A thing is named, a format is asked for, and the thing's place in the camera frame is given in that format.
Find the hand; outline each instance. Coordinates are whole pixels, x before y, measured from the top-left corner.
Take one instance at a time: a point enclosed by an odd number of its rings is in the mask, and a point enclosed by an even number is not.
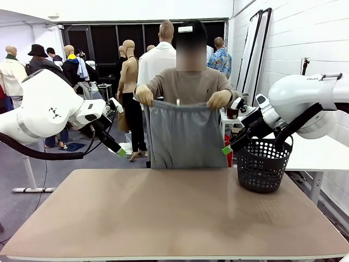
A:
[[[229,103],[231,96],[232,93],[229,90],[214,92],[207,102],[207,106],[211,110],[218,110]]]
[[[153,92],[146,85],[137,86],[136,98],[143,105],[153,106]]]

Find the blue floral shirt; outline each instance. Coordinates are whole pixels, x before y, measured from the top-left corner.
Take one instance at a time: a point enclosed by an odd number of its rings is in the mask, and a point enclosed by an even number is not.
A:
[[[207,62],[207,66],[220,71],[229,79],[231,74],[231,61],[231,56],[224,48],[221,48],[211,55]]]

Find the brown bag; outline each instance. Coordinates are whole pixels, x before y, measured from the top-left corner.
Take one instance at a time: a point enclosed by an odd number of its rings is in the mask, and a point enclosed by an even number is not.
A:
[[[122,105],[122,95],[120,96],[119,103]],[[128,132],[130,130],[127,124],[125,112],[118,112],[118,129],[123,132]]]

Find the concrete floor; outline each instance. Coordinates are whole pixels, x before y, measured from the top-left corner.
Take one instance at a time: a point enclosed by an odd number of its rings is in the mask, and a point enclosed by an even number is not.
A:
[[[126,142],[123,132],[117,129],[117,122],[114,123],[110,134],[117,142]],[[69,136],[74,142],[89,144],[89,140],[82,139],[79,132],[69,132]],[[40,141],[31,144],[28,147],[43,151],[44,145]],[[60,153],[58,147],[50,148],[47,152]],[[33,213],[40,194],[39,193],[12,193],[14,187],[28,187],[28,181],[25,173],[25,167],[21,154],[0,142],[0,223],[5,228],[5,232],[0,233],[0,242],[11,237],[17,229],[27,220]],[[101,144],[91,154],[82,160],[67,161],[47,161],[47,178],[45,187],[57,187],[63,180],[75,169],[81,168],[146,168],[146,158],[139,158],[136,161],[129,162],[126,158],[121,158],[108,151]],[[45,178],[46,165],[44,160],[32,159],[31,165],[37,186],[42,187]],[[40,204],[45,201],[49,193],[43,193]],[[14,262],[14,260],[6,257],[0,257],[2,262]]]

